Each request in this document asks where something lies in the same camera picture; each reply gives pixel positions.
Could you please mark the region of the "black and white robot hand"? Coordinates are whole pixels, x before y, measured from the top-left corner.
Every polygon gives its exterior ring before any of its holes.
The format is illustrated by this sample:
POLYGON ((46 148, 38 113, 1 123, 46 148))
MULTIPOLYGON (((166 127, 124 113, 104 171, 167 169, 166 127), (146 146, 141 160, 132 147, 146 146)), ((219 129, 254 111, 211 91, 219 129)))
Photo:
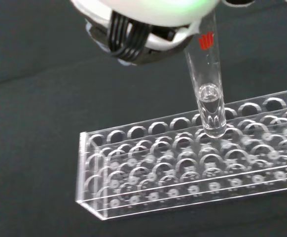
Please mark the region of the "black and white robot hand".
POLYGON ((155 63, 182 52, 217 0, 72 0, 94 43, 121 64, 155 63))

